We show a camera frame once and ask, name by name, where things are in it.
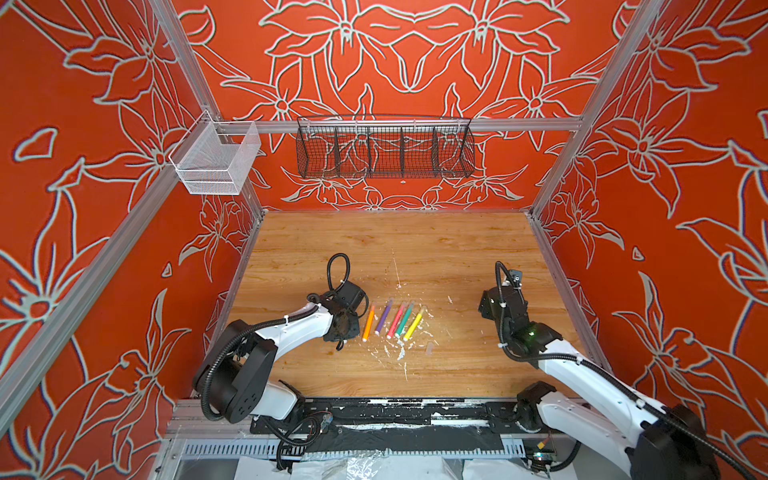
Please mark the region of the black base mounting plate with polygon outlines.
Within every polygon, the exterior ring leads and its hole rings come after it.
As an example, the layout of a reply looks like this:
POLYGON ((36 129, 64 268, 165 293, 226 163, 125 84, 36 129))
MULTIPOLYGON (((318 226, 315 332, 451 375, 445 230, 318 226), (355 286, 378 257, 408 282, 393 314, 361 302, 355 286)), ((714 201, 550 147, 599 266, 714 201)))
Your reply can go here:
POLYGON ((558 431, 521 429, 515 407, 508 398, 309 398, 297 418, 327 415, 330 422, 299 451, 307 459, 369 453, 517 458, 571 446, 558 431))

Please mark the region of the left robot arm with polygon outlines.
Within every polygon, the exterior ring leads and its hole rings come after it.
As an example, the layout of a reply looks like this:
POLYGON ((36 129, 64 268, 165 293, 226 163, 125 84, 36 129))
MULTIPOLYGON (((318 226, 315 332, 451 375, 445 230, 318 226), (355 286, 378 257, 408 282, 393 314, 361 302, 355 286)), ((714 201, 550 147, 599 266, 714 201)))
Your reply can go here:
POLYGON ((300 395, 270 376, 275 362, 303 344, 321 338, 339 346, 360 334, 358 307, 368 304, 358 285, 344 282, 322 295, 310 294, 301 309, 276 320, 230 323, 199 367, 193 388, 210 421, 235 424, 248 416, 284 421, 300 395))

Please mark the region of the pink marker pen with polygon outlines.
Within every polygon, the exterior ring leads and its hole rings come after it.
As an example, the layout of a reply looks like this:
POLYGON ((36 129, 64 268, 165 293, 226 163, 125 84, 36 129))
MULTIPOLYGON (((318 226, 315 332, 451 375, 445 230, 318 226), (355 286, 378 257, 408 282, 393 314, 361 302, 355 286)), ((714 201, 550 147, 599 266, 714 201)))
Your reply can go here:
POLYGON ((402 319, 402 317, 403 317, 403 315, 404 315, 404 313, 406 311, 407 306, 408 306, 408 302, 407 301, 404 301, 399 306, 399 308, 397 310, 397 313, 396 313, 396 315, 394 317, 394 320, 393 320, 389 330, 387 331, 387 337, 388 338, 393 338, 395 336, 395 333, 396 333, 397 329, 399 328, 401 319, 402 319))

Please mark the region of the purple marker pen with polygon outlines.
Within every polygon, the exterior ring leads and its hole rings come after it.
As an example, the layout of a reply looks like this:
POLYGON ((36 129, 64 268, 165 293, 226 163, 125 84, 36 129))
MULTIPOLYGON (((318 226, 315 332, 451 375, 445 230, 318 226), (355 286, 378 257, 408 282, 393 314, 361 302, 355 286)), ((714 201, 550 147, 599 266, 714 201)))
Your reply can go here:
POLYGON ((376 325, 375 333, 377 335, 381 334, 381 332, 383 331, 383 329, 384 329, 384 327, 386 325, 387 318, 388 318, 388 316, 390 314, 390 311, 392 309, 393 301, 394 301, 393 298, 389 298, 387 303, 385 304, 384 310, 381 313, 379 321, 378 321, 378 323, 376 325))

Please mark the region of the orange marker pen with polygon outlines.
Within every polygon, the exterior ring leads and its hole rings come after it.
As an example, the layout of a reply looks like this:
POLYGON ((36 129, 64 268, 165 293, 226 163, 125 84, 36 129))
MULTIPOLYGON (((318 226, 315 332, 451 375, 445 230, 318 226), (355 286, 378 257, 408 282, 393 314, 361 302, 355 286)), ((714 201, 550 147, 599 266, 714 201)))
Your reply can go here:
POLYGON ((369 340, 374 320, 375 320, 375 305, 372 304, 368 309, 368 315, 366 317, 366 322, 365 322, 365 326, 362 333, 363 342, 367 342, 369 340))

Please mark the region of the green marker pen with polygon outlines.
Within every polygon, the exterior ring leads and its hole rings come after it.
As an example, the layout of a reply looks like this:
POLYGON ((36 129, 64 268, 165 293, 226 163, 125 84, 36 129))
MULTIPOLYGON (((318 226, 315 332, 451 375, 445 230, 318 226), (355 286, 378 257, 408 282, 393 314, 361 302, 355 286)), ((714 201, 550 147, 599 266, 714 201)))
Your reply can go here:
POLYGON ((407 323, 408 323, 408 321, 410 319, 410 316, 411 316, 411 314, 413 312, 413 309, 414 309, 414 303, 410 302, 408 307, 406 308, 404 314, 402 315, 402 317, 400 319, 400 322, 398 324, 398 327, 397 327, 397 329, 395 331, 395 336, 396 337, 401 337, 401 336, 404 335, 406 325, 407 325, 407 323))

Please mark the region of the yellow marker pen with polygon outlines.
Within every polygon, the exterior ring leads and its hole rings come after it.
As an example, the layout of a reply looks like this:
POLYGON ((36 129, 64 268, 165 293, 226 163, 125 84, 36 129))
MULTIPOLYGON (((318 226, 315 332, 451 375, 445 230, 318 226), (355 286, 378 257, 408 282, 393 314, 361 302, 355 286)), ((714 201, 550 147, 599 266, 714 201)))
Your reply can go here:
POLYGON ((425 307, 422 307, 422 308, 421 308, 421 309, 418 311, 418 313, 417 313, 417 315, 416 315, 415 319, 413 320, 413 322, 411 323, 411 325, 410 325, 410 327, 408 328, 407 332, 405 333, 405 336, 403 337, 403 340, 404 340, 404 341, 409 341, 409 340, 410 340, 410 339, 413 337, 413 335, 414 335, 414 333, 415 333, 416 329, 418 328, 418 326, 420 325, 420 323, 421 323, 421 321, 422 321, 422 319, 423 319, 423 316, 424 316, 425 310, 426 310, 426 308, 425 308, 425 307))

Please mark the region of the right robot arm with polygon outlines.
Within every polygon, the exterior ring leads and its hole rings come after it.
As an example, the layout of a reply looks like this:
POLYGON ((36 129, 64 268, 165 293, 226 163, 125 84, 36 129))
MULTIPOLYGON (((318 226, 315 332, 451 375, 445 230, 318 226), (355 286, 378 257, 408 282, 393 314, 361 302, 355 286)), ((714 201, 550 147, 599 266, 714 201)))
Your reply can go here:
POLYGON ((683 405, 668 407, 628 386, 580 354, 549 326, 530 321, 514 284, 484 291, 478 311, 494 322, 499 347, 511 360, 555 378, 581 400, 538 381, 517 395, 517 425, 569 435, 632 479, 718 479, 724 462, 745 479, 752 473, 711 443, 701 420, 683 405))

